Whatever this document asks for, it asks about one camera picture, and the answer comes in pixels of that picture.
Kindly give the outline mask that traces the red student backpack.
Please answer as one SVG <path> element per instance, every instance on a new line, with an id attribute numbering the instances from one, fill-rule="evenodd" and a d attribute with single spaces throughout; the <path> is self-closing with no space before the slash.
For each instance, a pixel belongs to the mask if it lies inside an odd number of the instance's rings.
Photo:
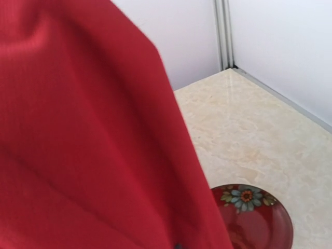
<path id="1" fill-rule="evenodd" d="M 1 1 L 1 248 L 232 248 L 159 53 L 111 1 Z"/>

